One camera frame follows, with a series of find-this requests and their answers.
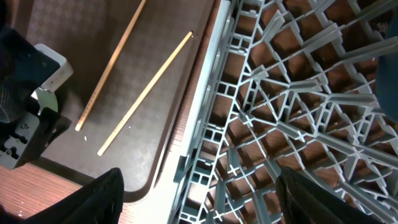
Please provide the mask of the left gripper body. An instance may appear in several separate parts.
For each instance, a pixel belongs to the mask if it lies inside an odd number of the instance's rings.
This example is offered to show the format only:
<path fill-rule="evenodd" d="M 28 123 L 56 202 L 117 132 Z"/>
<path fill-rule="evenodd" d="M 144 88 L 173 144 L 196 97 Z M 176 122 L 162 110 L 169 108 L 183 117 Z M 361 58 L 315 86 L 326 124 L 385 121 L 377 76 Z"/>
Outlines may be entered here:
<path fill-rule="evenodd" d="M 1 165 L 7 169 L 37 160 L 71 125 L 50 108 L 38 114 L 34 91 L 1 83 Z"/>

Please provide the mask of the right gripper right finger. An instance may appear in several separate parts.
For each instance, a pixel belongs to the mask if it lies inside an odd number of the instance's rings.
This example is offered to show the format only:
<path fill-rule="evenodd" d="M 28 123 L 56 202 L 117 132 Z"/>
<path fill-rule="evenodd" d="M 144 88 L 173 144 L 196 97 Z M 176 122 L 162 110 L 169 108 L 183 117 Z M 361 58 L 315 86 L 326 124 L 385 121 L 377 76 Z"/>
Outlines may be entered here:
<path fill-rule="evenodd" d="M 379 223 L 289 167 L 281 168 L 275 187 L 286 223 Z"/>

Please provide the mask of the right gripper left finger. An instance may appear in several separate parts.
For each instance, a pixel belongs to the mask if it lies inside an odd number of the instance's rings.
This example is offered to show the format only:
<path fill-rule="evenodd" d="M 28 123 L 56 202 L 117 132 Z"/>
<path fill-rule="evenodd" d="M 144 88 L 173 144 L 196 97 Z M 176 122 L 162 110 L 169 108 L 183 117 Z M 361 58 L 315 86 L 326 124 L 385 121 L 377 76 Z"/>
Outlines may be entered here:
<path fill-rule="evenodd" d="M 119 168 L 112 168 L 58 203 L 24 220 L 24 223 L 118 224 L 123 210 L 123 195 L 122 172 Z"/>

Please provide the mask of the dark blue plate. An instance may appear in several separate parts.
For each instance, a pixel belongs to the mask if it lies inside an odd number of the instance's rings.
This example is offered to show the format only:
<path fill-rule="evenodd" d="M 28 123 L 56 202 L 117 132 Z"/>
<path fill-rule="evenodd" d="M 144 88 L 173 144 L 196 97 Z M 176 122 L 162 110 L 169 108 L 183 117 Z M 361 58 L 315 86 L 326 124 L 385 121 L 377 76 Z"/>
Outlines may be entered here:
<path fill-rule="evenodd" d="M 397 52 L 378 60 L 376 98 L 384 114 L 397 123 Z"/>

